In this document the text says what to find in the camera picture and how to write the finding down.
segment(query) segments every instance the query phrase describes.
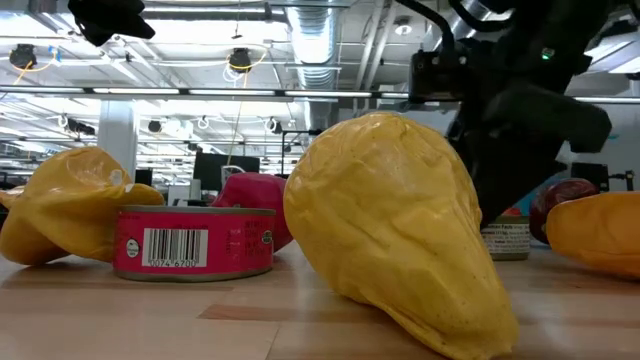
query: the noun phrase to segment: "red apple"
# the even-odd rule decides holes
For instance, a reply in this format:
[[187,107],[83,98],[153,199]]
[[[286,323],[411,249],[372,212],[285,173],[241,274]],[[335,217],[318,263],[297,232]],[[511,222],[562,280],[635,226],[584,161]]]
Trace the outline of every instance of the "red apple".
[[548,244],[545,227],[547,216],[554,206],[565,201],[600,193],[598,187],[585,179],[565,179],[548,185],[538,192],[529,209],[529,229],[533,237]]

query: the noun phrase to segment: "pink can label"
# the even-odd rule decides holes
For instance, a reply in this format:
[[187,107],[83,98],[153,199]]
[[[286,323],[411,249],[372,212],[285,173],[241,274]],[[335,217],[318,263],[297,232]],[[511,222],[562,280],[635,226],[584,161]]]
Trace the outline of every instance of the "pink can label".
[[124,212],[113,267],[143,274],[206,275],[272,264],[273,217]]

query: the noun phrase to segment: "red can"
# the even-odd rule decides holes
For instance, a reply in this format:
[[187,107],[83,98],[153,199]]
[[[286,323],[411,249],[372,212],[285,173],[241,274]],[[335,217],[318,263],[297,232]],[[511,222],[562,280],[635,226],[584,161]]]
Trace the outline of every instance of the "red can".
[[273,262],[275,211],[126,206],[113,268],[138,281],[204,282],[262,274]]

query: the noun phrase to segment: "can label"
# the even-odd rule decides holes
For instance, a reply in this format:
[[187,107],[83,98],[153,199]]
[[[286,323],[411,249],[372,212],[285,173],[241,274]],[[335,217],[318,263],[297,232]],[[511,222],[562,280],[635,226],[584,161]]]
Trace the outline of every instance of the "can label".
[[265,269],[272,264],[273,221],[260,215],[123,212],[113,266],[158,275]]
[[489,224],[482,238],[491,254],[528,254],[531,249],[529,224]]

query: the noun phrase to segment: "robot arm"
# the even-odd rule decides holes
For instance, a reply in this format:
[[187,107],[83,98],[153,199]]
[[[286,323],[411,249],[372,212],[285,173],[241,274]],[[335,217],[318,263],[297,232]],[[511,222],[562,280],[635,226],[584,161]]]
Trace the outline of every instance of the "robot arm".
[[599,152],[611,122],[593,105],[564,96],[591,58],[589,41],[617,5],[613,0],[482,0],[506,21],[482,22],[449,0],[468,25],[504,34],[496,42],[453,40],[444,18],[414,0],[397,0],[438,25],[442,47],[411,59],[411,102],[448,97],[461,102],[447,138],[469,171],[483,226],[566,169],[555,159],[568,141],[574,152]]

